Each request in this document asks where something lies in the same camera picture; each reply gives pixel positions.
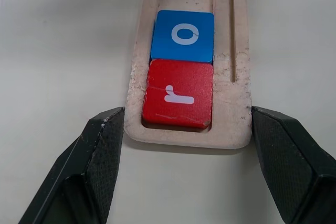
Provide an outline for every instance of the red block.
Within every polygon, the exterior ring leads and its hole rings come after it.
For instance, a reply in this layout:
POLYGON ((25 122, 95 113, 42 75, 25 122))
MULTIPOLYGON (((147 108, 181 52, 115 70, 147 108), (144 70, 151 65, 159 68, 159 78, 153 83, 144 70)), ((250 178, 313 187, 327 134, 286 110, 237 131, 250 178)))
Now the red block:
POLYGON ((213 66, 153 60, 142 117, 148 123, 207 128, 212 115, 213 66))

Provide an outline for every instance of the groove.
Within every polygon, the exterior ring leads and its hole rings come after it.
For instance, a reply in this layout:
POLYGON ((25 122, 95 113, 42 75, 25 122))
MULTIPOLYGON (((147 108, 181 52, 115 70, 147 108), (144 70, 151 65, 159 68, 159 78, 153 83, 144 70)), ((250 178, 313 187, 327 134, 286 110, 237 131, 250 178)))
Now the groove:
POLYGON ((230 2, 230 80, 236 82, 237 80, 237 63, 236 63, 236 30, 235 30, 235 0, 230 2))

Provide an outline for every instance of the blue block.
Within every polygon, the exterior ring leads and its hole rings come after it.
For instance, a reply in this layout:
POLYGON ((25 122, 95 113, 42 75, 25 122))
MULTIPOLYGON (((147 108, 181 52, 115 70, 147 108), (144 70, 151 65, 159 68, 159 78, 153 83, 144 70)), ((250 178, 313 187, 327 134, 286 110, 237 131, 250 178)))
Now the blue block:
POLYGON ((161 10, 156 19, 151 57, 212 62, 214 29, 212 13, 161 10))

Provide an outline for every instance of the white background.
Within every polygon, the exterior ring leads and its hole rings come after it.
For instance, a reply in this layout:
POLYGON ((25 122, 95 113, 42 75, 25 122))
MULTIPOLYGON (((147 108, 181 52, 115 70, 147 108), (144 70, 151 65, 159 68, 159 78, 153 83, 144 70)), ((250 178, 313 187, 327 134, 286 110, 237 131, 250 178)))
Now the white background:
MULTIPOLYGON (((253 105, 336 156, 336 0, 248 0, 253 105)), ((141 0, 0 0, 0 223, 17 223, 89 118, 123 106, 141 0)), ((253 145, 125 136, 108 223, 283 223, 253 145)))

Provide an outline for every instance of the wooden holder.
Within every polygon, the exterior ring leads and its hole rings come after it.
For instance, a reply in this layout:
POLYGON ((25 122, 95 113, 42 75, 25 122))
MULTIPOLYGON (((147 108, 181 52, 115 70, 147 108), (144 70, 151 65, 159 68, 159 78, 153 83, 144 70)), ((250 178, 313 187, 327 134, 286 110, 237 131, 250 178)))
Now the wooden holder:
POLYGON ((237 149, 251 138, 250 65, 246 0, 143 0, 136 37, 124 130, 142 142, 237 149), (213 12, 214 86, 211 129, 187 132, 142 124, 153 26, 161 9, 213 12))

